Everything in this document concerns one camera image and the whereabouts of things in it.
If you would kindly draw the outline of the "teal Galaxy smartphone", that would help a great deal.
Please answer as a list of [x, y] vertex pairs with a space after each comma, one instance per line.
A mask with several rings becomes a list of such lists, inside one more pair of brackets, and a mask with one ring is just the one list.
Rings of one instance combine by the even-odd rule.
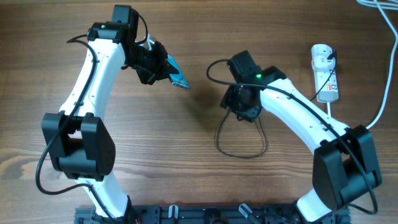
[[171, 55], [168, 55], [167, 61], [169, 63], [169, 80], [171, 84], [189, 90], [190, 85], [188, 84], [187, 79], [184, 77], [175, 59]]

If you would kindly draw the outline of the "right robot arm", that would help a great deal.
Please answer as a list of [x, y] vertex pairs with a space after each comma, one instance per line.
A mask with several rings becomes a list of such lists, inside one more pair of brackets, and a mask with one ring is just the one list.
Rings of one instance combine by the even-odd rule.
[[315, 223], [352, 206], [369, 194], [371, 214], [378, 210], [374, 188], [382, 183], [374, 139], [368, 128], [351, 128], [326, 114], [303, 96], [275, 66], [262, 69], [248, 51], [226, 64], [234, 82], [221, 107], [238, 120], [253, 122], [266, 110], [282, 120], [313, 155], [312, 189], [295, 203], [301, 222]]

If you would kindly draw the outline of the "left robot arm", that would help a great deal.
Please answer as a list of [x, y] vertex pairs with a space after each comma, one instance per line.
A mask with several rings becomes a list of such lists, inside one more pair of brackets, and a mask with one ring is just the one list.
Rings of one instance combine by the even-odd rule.
[[67, 100], [57, 113], [42, 120], [46, 148], [53, 168], [85, 189], [95, 207], [78, 211], [76, 220], [85, 217], [96, 223], [139, 223], [131, 199], [113, 173], [116, 147], [104, 125], [104, 115], [119, 71], [132, 68], [144, 85], [168, 79], [171, 84], [189, 89], [181, 69], [165, 47], [147, 35], [137, 40], [143, 17], [131, 6], [117, 5], [108, 22], [96, 22], [86, 34], [72, 42], [86, 47], [86, 58]]

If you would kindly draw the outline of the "white power strip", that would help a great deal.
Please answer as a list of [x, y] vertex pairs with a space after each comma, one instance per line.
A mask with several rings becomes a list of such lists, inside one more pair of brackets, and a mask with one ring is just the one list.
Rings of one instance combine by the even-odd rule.
[[326, 44], [315, 44], [311, 48], [311, 55], [316, 91], [314, 98], [319, 103], [332, 103], [338, 99], [336, 50]]

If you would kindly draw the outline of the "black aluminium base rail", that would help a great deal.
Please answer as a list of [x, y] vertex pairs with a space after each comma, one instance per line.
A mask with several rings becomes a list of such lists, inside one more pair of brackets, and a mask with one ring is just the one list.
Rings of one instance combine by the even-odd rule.
[[116, 218], [116, 223], [142, 224], [210, 224], [210, 223], [306, 223], [307, 221], [288, 203], [265, 206], [233, 207], [169, 207], [133, 206], [129, 218]]

